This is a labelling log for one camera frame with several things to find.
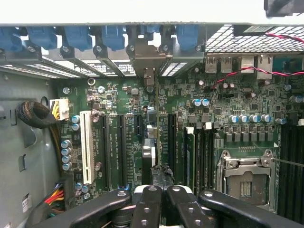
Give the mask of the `white expansion slot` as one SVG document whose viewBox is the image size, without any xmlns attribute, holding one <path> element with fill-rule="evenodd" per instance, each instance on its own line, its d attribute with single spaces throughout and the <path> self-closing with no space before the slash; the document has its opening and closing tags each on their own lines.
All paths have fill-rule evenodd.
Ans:
<svg viewBox="0 0 304 228">
<path fill-rule="evenodd" d="M 95 180 L 92 115 L 91 111 L 81 111 L 79 115 L 83 183 L 92 184 Z"/>
</svg>

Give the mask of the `short black expansion slot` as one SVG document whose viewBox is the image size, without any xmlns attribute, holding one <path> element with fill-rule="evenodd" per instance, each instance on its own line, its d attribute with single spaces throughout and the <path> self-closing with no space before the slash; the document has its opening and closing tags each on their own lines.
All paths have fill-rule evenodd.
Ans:
<svg viewBox="0 0 304 228">
<path fill-rule="evenodd" d="M 141 114 L 134 114 L 133 122 L 134 122 L 134 133 L 137 136 L 141 136 L 142 133 L 143 133 L 143 130 L 142 130 L 142 126 L 143 126 L 142 125 L 143 124 L 142 115 Z"/>
</svg>

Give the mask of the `green RAM stick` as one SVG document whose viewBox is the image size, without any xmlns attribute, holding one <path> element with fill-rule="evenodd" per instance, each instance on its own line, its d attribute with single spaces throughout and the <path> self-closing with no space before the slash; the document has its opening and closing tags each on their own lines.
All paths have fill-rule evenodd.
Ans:
<svg viewBox="0 0 304 228">
<path fill-rule="evenodd" d="M 195 134 L 194 127 L 185 128 L 186 184 L 195 188 Z"/>
</svg>

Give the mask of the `CPU socket locking lever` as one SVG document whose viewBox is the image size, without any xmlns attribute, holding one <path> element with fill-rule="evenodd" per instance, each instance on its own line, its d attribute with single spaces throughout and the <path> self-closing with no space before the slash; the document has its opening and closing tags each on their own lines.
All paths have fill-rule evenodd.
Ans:
<svg viewBox="0 0 304 228">
<path fill-rule="evenodd" d="M 301 163 L 296 163 L 293 161 L 287 161 L 287 160 L 282 160 L 282 159 L 278 159 L 278 158 L 272 158 L 272 161 L 277 161 L 277 162 L 282 162 L 282 163 L 287 163 L 287 164 L 291 164 L 291 165 L 295 165 L 295 166 L 300 166 L 304 168 L 304 164 Z"/>
</svg>

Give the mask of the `long black expansion slot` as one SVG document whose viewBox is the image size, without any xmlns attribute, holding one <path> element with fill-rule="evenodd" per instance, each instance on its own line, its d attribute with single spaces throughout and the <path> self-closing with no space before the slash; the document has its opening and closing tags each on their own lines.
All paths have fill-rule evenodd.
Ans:
<svg viewBox="0 0 304 228">
<path fill-rule="evenodd" d="M 175 176 L 176 166 L 176 141 L 177 141 L 177 116 L 168 114 L 168 164 Z"/>
<path fill-rule="evenodd" d="M 104 166 L 105 166 L 105 178 L 106 186 L 108 190 L 112 188 L 112 178 L 111 178 L 111 156 L 110 156 L 110 140 L 109 140 L 109 121 L 105 114 L 100 116 L 100 141 L 102 148 L 102 155 L 104 156 Z"/>
</svg>

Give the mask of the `green motherboard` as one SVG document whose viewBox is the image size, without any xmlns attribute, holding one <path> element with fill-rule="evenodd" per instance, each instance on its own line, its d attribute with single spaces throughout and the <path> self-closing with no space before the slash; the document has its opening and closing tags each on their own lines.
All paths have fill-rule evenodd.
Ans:
<svg viewBox="0 0 304 228">
<path fill-rule="evenodd" d="M 232 73 L 221 73 L 217 59 L 217 73 L 205 72 L 205 59 L 198 63 L 187 63 L 174 76 L 158 76 L 158 98 L 160 111 L 159 160 L 156 166 L 163 167 L 160 186 L 186 187 L 185 128 L 194 127 L 195 134 L 195 188 L 198 195 L 204 189 L 203 179 L 203 127 L 212 123 L 214 130 L 214 188 L 216 168 L 223 150 L 233 157 L 255 157 L 265 149 L 280 159 L 282 125 L 286 125 L 286 158 L 288 161 L 289 133 L 294 131 L 293 158 L 296 162 L 297 127 L 304 126 L 304 53 L 298 55 L 276 55 L 271 72 L 257 68 L 254 72 L 241 73 L 241 57 L 232 58 Z M 69 118 L 60 121 L 61 157 L 63 169 L 69 177 L 69 186 L 63 191 L 80 205 L 113 189 L 124 189 L 134 193 L 141 185 L 151 184 L 151 172 L 142 171 L 142 135 L 134 133 L 134 114 L 143 114 L 140 108 L 140 92 L 143 83 L 135 74 L 129 61 L 117 62 L 125 77 L 97 60 L 87 60 L 84 66 L 74 64 L 73 69 L 85 75 L 84 79 L 64 80 L 57 83 L 59 99 L 68 99 Z M 257 80 L 257 72 L 271 74 L 271 80 Z M 80 112 L 91 111 L 94 145 L 95 180 L 83 183 L 82 152 L 80 136 Z M 100 116 L 107 115 L 109 121 L 109 147 L 111 156 L 112 188 L 108 190 L 105 178 L 104 156 L 100 141 Z M 116 117 L 125 115 L 127 151 L 127 188 L 119 186 L 117 155 Z M 175 176 L 168 164 L 168 114 L 177 116 L 176 170 Z M 201 190 L 197 188 L 197 128 L 201 128 Z M 278 214 L 280 189 L 280 162 L 275 163 L 275 210 Z M 288 165 L 285 176 L 285 218 L 288 205 Z M 295 220 L 296 167 L 294 165 L 293 220 Z"/>
</svg>

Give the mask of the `vented metal slot cover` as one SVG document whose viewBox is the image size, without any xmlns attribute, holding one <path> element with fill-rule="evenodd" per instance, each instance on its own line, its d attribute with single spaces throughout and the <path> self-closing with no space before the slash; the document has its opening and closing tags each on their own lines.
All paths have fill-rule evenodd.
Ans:
<svg viewBox="0 0 304 228">
<path fill-rule="evenodd" d="M 178 71 L 183 69 L 186 65 L 187 65 L 186 62 L 180 62 L 180 63 L 172 62 L 167 67 L 165 67 L 165 69 L 161 73 L 161 76 L 162 77 L 174 76 Z"/>
<path fill-rule="evenodd" d="M 54 76 L 54 75 L 51 75 L 49 73 L 43 73 L 43 72 L 39 72 L 39 71 L 34 71 L 34 70 L 30 70 L 30 69 L 16 67 L 16 66 L 13 66 L 13 65 L 2 65 L 2 66 L 0 66 L 0 68 L 1 69 L 19 71 L 19 72 L 28 73 L 28 74 L 33 74 L 33 75 L 37 75 L 37 76 L 43 76 L 43 77 L 52 78 L 52 79 L 59 78 L 58 76 Z"/>
<path fill-rule="evenodd" d="M 72 72 L 71 69 L 63 69 L 60 67 L 54 67 L 46 64 L 25 64 L 27 67 L 39 69 L 42 71 L 50 72 L 50 73 L 55 73 L 61 76 L 69 77 L 69 78 L 81 78 L 78 73 Z"/>
</svg>

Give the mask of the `blue slot clip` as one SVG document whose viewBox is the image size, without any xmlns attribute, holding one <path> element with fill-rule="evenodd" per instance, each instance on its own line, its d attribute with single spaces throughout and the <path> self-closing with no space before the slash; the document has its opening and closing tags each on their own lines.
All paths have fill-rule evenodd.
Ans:
<svg viewBox="0 0 304 228">
<path fill-rule="evenodd" d="M 67 43 L 80 51 L 93 48 L 92 37 L 88 26 L 64 26 Z"/>
<path fill-rule="evenodd" d="M 176 35 L 182 51 L 193 50 L 198 43 L 199 27 L 195 24 L 177 25 Z"/>
<path fill-rule="evenodd" d="M 139 27 L 139 38 L 144 38 L 148 41 L 152 41 L 154 33 L 160 32 L 159 24 L 140 25 Z"/>
<path fill-rule="evenodd" d="M 19 30 L 15 27 L 0 27 L 0 48 L 11 52 L 23 49 Z"/>
<path fill-rule="evenodd" d="M 29 40 L 45 50 L 57 48 L 57 35 L 54 27 L 26 27 Z"/>
<path fill-rule="evenodd" d="M 112 51 L 124 49 L 125 38 L 124 38 L 124 27 L 123 26 L 102 26 L 102 41 L 103 44 L 110 48 Z"/>
</svg>

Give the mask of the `black open PC case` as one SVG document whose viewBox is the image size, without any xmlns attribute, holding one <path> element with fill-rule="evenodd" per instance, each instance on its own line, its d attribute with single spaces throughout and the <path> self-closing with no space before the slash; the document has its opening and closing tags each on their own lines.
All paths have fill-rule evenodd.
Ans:
<svg viewBox="0 0 304 228">
<path fill-rule="evenodd" d="M 23 49 L 20 52 L 0 48 L 0 66 L 13 65 L 58 76 L 57 79 L 0 68 L 0 228 L 31 228 L 48 218 L 78 205 L 63 191 L 70 177 L 64 172 L 61 157 L 61 127 L 50 112 L 50 100 L 59 99 L 57 83 L 84 79 L 73 69 L 87 60 L 97 60 L 125 77 L 117 62 L 131 63 L 128 50 L 131 40 L 139 37 L 140 25 L 159 24 L 150 44 L 166 54 L 158 76 L 172 62 L 198 63 L 207 57 L 241 57 L 267 54 L 298 55 L 304 53 L 303 25 L 205 24 L 205 23 L 129 23 L 104 25 L 34 25 L 15 27 Z M 198 43 L 193 50 L 182 51 L 176 26 L 199 27 Z M 102 26 L 123 26 L 124 49 L 112 51 L 102 41 Z M 45 50 L 29 40 L 26 27 L 54 27 L 57 48 Z M 69 46 L 64 26 L 88 26 L 93 48 L 80 51 Z M 69 78 L 25 66 L 46 64 L 71 69 L 81 78 Z M 163 189 L 159 228 L 184 228 L 170 218 L 166 189 Z"/>
</svg>

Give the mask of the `black expansion slot blue latch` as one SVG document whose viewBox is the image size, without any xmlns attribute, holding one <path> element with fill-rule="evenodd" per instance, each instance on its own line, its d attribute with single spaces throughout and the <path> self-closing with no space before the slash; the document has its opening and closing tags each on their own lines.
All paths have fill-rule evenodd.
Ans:
<svg viewBox="0 0 304 228">
<path fill-rule="evenodd" d="M 119 186 L 127 188 L 127 151 L 126 151 L 126 123 L 125 115 L 119 114 L 116 117 L 117 128 L 117 155 L 118 155 L 118 172 Z"/>
</svg>

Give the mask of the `empty black RAM slot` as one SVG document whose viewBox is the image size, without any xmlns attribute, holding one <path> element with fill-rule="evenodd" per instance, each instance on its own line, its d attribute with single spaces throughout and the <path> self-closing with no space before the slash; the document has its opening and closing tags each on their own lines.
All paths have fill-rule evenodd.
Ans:
<svg viewBox="0 0 304 228">
<path fill-rule="evenodd" d="M 281 127 L 281 150 L 280 159 L 285 160 L 286 158 L 286 125 Z M 279 204 L 278 204 L 278 214 L 282 217 L 285 216 L 285 176 L 286 176 L 286 165 L 282 161 L 280 162 L 280 189 L 279 189 Z"/>
<path fill-rule="evenodd" d="M 294 131 L 291 128 L 289 133 L 289 145 L 288 145 L 288 160 L 290 162 L 294 161 L 293 152 L 294 152 Z M 286 209 L 286 215 L 289 219 L 293 220 L 293 185 L 294 185 L 294 166 L 289 164 L 288 165 L 288 205 Z"/>
<path fill-rule="evenodd" d="M 210 189 L 214 188 L 214 130 L 211 129 L 209 131 L 209 158 L 208 158 L 208 165 L 209 165 L 209 170 L 208 170 L 208 187 Z"/>
<path fill-rule="evenodd" d="M 212 123 L 206 122 L 203 127 L 203 179 L 204 179 L 204 189 L 208 187 L 209 181 L 209 133 L 212 129 Z"/>
<path fill-rule="evenodd" d="M 201 178 L 202 178 L 202 165 L 201 165 L 201 128 L 197 128 L 197 143 L 198 143 L 198 149 L 197 149 L 197 188 L 198 192 L 201 190 Z"/>
<path fill-rule="evenodd" d="M 297 127 L 297 144 L 296 144 L 296 162 L 304 164 L 303 147 L 304 147 L 304 126 Z M 303 168 L 296 167 L 296 193 L 295 193 L 295 220 L 302 224 L 302 182 L 303 182 Z"/>
</svg>

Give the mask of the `white power connector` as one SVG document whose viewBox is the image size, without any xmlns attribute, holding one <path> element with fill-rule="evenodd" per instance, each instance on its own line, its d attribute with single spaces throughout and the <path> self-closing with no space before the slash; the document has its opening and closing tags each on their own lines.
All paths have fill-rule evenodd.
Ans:
<svg viewBox="0 0 304 228">
<path fill-rule="evenodd" d="M 50 100 L 50 112 L 57 121 L 63 121 L 69 118 L 68 99 Z"/>
</svg>

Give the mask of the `metal CPU socket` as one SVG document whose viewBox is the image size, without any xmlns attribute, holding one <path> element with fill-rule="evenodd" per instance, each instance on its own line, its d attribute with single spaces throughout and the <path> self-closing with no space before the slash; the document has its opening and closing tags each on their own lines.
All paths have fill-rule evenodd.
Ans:
<svg viewBox="0 0 304 228">
<path fill-rule="evenodd" d="M 255 157 L 233 157 L 227 149 L 216 168 L 215 190 L 268 211 L 275 210 L 276 165 L 273 152 Z"/>
</svg>

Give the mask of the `metal network port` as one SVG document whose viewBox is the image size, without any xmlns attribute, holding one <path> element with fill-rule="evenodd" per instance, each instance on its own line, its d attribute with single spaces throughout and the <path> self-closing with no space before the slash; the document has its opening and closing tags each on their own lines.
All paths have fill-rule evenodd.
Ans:
<svg viewBox="0 0 304 228">
<path fill-rule="evenodd" d="M 241 73 L 243 74 L 251 74 L 254 72 L 253 69 L 249 67 L 254 66 L 254 56 L 242 56 L 241 57 Z"/>
<path fill-rule="evenodd" d="M 256 67 L 259 69 L 262 69 L 264 71 L 271 72 L 272 67 L 273 67 L 273 58 L 267 54 L 259 55 L 257 57 Z M 263 72 L 257 72 L 256 76 L 257 76 L 257 80 L 271 80 L 272 79 L 271 74 L 266 74 Z"/>
</svg>

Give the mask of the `metal USB port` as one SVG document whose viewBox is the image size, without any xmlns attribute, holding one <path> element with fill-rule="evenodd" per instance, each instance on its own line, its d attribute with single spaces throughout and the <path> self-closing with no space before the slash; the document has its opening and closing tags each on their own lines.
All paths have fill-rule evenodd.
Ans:
<svg viewBox="0 0 304 228">
<path fill-rule="evenodd" d="M 220 59 L 220 71 L 221 73 L 232 73 L 232 58 L 222 57 Z"/>
<path fill-rule="evenodd" d="M 217 73 L 217 59 L 215 57 L 205 58 L 205 72 L 211 74 Z"/>
</svg>

